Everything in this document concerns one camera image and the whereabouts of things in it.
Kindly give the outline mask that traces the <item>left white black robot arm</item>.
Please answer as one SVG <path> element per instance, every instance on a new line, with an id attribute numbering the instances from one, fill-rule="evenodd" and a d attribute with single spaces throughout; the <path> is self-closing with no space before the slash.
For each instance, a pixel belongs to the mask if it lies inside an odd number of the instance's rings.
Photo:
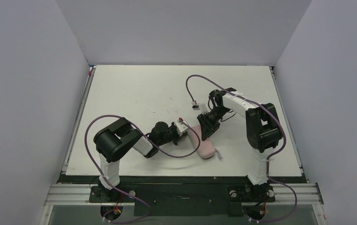
<path id="1" fill-rule="evenodd" d="M 134 149 L 145 158 L 151 158 L 159 152 L 160 146 L 177 145 L 185 135 L 187 128 L 179 121 L 170 125 L 157 122 L 150 134 L 144 137 L 126 118 L 118 119 L 96 133 L 93 139 L 103 172 L 99 178 L 100 185 L 110 191 L 120 183 L 119 161 L 129 150 Z"/>

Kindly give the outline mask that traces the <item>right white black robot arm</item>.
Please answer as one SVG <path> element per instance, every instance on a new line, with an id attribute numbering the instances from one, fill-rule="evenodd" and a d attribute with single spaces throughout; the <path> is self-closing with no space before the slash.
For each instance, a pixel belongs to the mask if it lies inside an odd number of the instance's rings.
<path id="1" fill-rule="evenodd" d="M 220 120 L 228 112 L 233 111 L 242 116 L 245 119 L 247 140 L 253 148 L 247 177 L 255 186 L 268 183 L 267 157 L 283 138 L 274 104 L 250 103 L 234 88 L 228 88 L 227 92 L 214 90 L 208 98 L 213 108 L 197 116 L 202 140 L 205 141 L 219 129 Z"/>

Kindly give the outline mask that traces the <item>pink umbrella case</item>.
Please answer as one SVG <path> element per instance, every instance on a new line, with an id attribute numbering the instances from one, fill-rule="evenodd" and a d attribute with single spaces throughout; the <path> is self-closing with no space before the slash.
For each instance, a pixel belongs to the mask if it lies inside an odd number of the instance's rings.
<path id="1" fill-rule="evenodd" d="M 189 129 L 188 135 L 194 148 L 196 148 L 200 143 L 200 146 L 196 151 L 199 157 L 206 160 L 216 156 L 218 160 L 222 160 L 223 157 L 221 156 L 220 152 L 214 147 L 212 142 L 209 139 L 206 139 L 205 141 L 201 139 L 200 125 L 193 126 L 192 129 L 195 131 L 195 133 Z"/>

